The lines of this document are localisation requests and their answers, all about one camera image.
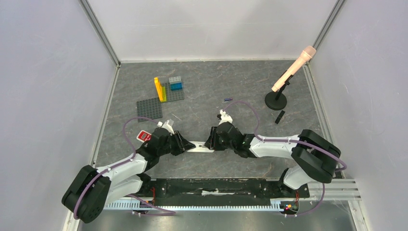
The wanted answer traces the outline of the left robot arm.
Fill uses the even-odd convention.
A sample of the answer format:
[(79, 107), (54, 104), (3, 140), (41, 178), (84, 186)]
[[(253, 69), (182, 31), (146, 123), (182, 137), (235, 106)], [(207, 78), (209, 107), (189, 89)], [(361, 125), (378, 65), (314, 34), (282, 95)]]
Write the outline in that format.
[(90, 223), (103, 208), (122, 197), (150, 193), (150, 177), (145, 172), (155, 166), (161, 156), (182, 154), (196, 145), (178, 131), (156, 128), (150, 139), (133, 153), (113, 164), (99, 168), (86, 165), (78, 172), (62, 197), (62, 204), (75, 219)]

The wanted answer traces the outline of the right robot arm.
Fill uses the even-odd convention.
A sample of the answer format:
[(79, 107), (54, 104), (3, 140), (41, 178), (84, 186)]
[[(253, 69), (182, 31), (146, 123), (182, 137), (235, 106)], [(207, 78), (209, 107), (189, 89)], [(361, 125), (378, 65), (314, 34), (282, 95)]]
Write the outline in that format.
[(291, 196), (311, 181), (331, 183), (341, 151), (312, 130), (304, 129), (289, 137), (256, 137), (242, 134), (232, 123), (212, 127), (204, 143), (209, 150), (232, 150), (242, 158), (279, 157), (291, 159), (296, 166), (284, 171), (278, 183), (283, 196)]

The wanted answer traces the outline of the white remote control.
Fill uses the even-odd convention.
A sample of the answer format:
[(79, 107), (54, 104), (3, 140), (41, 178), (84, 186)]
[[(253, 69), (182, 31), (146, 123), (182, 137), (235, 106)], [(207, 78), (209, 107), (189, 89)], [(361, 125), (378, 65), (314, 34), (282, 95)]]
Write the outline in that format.
[(195, 145), (194, 148), (187, 150), (189, 153), (213, 153), (214, 150), (210, 150), (209, 148), (205, 147), (205, 142), (202, 141), (192, 141), (192, 144)]

